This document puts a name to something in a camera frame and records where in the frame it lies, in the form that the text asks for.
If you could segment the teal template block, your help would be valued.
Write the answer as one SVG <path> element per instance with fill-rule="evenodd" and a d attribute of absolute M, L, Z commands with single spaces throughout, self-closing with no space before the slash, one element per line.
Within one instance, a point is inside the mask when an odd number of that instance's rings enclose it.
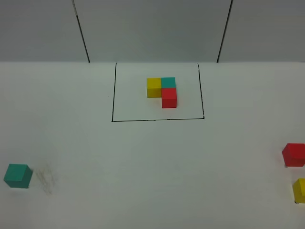
<path fill-rule="evenodd" d="M 162 88 L 175 88 L 176 82 L 174 77 L 162 77 L 161 78 Z"/>

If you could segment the red template block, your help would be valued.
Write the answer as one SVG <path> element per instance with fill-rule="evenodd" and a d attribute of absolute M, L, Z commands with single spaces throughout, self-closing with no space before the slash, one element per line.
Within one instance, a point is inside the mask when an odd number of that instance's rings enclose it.
<path fill-rule="evenodd" d="M 162 108 L 177 107 L 176 88 L 162 88 Z"/>

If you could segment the yellow template block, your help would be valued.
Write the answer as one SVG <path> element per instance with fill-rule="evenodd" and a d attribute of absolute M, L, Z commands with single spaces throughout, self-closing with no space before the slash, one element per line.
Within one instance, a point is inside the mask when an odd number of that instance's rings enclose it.
<path fill-rule="evenodd" d="M 146 89 L 148 98 L 160 98 L 162 96 L 161 78 L 147 78 Z"/>

